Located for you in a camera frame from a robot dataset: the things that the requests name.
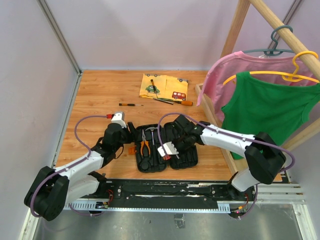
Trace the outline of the orange needle nose pliers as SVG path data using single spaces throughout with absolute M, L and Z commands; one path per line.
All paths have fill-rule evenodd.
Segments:
M 150 146 L 149 146 L 149 142 L 146 139 L 146 134 L 145 134 L 144 130 L 142 130 L 141 139 L 142 139 L 142 141 L 141 141 L 141 144 L 140 144 L 140 155 L 143 158 L 148 158 L 151 155 L 151 149 L 150 149 Z

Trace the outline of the claw hammer black grip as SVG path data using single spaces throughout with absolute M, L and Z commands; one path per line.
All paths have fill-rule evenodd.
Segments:
M 146 129 L 146 131 L 150 131 L 151 132 L 151 137 L 152 137 L 152 144 L 154 145 L 155 144 L 155 138 L 154 138 L 154 131 L 157 130 L 158 128 L 157 127 L 148 127 Z

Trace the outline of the black plastic tool case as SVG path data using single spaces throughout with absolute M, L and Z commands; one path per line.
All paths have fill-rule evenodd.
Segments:
M 174 170 L 192 168 L 198 164 L 196 146 L 178 149 L 182 136 L 173 122 L 131 126 L 136 165 L 142 173 L 162 172 L 167 166 Z

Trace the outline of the black handled screwdriver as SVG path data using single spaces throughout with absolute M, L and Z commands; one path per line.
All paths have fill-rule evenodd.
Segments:
M 166 103 L 166 104 L 169 104 L 169 105 L 173 105 L 174 104 L 171 101 L 163 100 L 163 99 L 160 99 L 160 98 L 153 98 L 153 100 L 155 100 L 157 102 L 161 102 L 161 103 Z

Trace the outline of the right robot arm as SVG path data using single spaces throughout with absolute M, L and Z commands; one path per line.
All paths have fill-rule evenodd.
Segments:
M 199 144 L 228 150 L 246 160 L 247 167 L 237 171 L 226 188 L 227 196 L 232 200 L 240 199 L 256 184 L 272 184 L 286 162 L 282 150 L 264 132 L 241 134 L 204 121 L 195 124 L 182 114 L 174 120 L 173 127 L 179 138 L 172 144 L 179 153 Z

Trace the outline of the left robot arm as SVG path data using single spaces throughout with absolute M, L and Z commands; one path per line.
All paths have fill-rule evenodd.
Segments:
M 103 197 L 107 193 L 106 178 L 97 171 L 114 160 L 119 149 L 133 141 L 127 127 L 110 123 L 103 137 L 84 156 L 58 168 L 41 168 L 23 203 L 35 217 L 52 221 L 66 205 L 81 197 Z

